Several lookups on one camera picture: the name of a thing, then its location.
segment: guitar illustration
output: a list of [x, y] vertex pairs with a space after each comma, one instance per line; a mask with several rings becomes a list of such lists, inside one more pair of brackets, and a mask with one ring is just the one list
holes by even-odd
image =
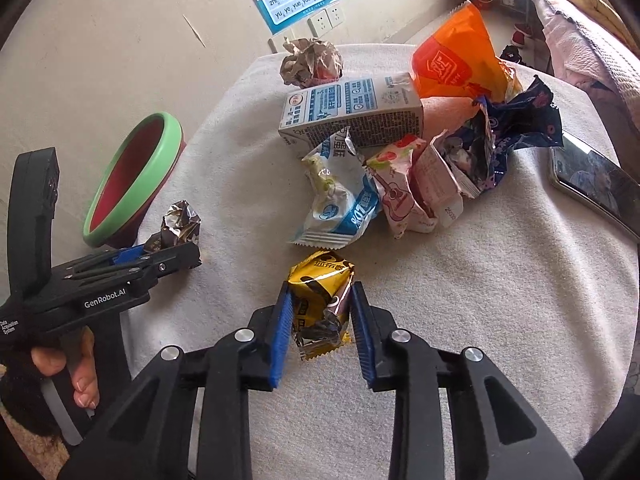
[[389, 211], [389, 216], [395, 222], [399, 222], [406, 218], [411, 209], [414, 208], [414, 197], [408, 191], [400, 189], [395, 182], [385, 182], [375, 171], [372, 171], [373, 177], [385, 188], [385, 195], [382, 197], [382, 203]]

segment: snack wrapper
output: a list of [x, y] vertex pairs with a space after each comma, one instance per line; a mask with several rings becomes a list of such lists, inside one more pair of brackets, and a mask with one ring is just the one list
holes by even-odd
[[395, 238], [406, 230], [430, 233], [438, 223], [412, 178], [412, 166], [427, 146], [425, 140], [407, 135], [367, 161]]
[[378, 194], [355, 153], [346, 126], [302, 159], [316, 195], [292, 243], [343, 248], [378, 214]]
[[506, 104], [477, 99], [480, 110], [441, 144], [457, 182], [473, 198], [507, 171], [507, 155], [520, 148], [562, 146], [562, 121], [553, 92], [535, 76], [529, 89]]
[[487, 95], [503, 102], [522, 91], [515, 71], [495, 57], [480, 11], [471, 2], [418, 47], [412, 67], [421, 98]]
[[309, 88], [338, 81], [342, 77], [342, 56], [329, 42], [313, 38], [282, 45], [291, 56], [282, 60], [280, 76], [285, 85]]
[[351, 341], [347, 326], [353, 269], [333, 251], [318, 251], [291, 268], [287, 282], [296, 298], [292, 335], [303, 360]]
[[200, 217], [186, 200], [180, 200], [172, 204], [166, 215], [162, 217], [160, 231], [148, 238], [144, 250], [147, 253], [155, 253], [187, 242], [197, 245], [198, 236], [200, 236]]
[[447, 134], [444, 131], [433, 138], [414, 165], [417, 192], [443, 229], [453, 224], [464, 209], [460, 186], [436, 147]]

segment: metal screw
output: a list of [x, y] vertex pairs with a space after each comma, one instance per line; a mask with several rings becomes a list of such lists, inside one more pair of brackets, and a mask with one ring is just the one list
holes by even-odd
[[482, 353], [481, 349], [471, 347], [465, 350], [465, 357], [470, 361], [477, 363], [478, 361], [482, 360], [484, 354]]
[[177, 346], [168, 346], [160, 352], [160, 357], [165, 361], [173, 361], [180, 355], [180, 349]]
[[391, 339], [396, 341], [397, 343], [407, 343], [409, 339], [411, 339], [411, 334], [409, 334], [406, 330], [394, 330], [391, 333]]
[[241, 328], [236, 332], [235, 338], [236, 338], [236, 341], [239, 341], [241, 343], [246, 343], [248, 341], [251, 341], [251, 339], [254, 338], [254, 331], [251, 330], [250, 328]]

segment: smartphone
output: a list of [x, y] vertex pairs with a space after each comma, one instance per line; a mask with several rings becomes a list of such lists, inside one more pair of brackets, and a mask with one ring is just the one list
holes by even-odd
[[640, 185], [588, 144], [562, 133], [551, 148], [551, 183], [640, 242]]

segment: table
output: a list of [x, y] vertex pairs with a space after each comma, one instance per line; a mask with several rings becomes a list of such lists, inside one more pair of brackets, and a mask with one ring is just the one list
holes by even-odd
[[[405, 72], [414, 47], [339, 49], [348, 77]], [[202, 218], [203, 264], [163, 279], [149, 303], [123, 316], [133, 373], [165, 345], [191, 351], [245, 326], [312, 252], [287, 244], [312, 191], [277, 133], [291, 90], [278, 76], [281, 60], [256, 60], [226, 93], [146, 215], [141, 239], [169, 204], [188, 200]], [[525, 88], [535, 73], [518, 66]], [[617, 160], [587, 95], [539, 75], [564, 129]], [[636, 244], [551, 186], [547, 150], [519, 150], [509, 166], [447, 231], [394, 240], [380, 215], [340, 254], [356, 265], [371, 304], [399, 326], [436, 348], [482, 348], [575, 454], [625, 381], [638, 316]], [[367, 390], [355, 345], [305, 363], [292, 347], [280, 388], [250, 393], [254, 478], [386, 479], [393, 406], [392, 393]]]

